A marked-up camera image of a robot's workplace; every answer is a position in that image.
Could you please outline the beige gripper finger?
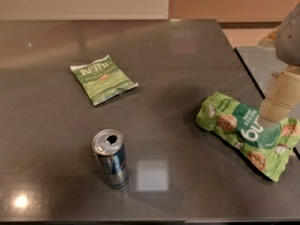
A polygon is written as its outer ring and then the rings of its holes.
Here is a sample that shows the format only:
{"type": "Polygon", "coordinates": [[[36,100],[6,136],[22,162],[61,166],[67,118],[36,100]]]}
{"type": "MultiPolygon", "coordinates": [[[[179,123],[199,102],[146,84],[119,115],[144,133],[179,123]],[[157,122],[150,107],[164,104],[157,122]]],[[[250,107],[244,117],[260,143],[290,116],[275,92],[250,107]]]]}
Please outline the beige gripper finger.
{"type": "Polygon", "coordinates": [[[262,119],[277,123],[300,102],[300,67],[273,72],[260,107],[262,119]]]}

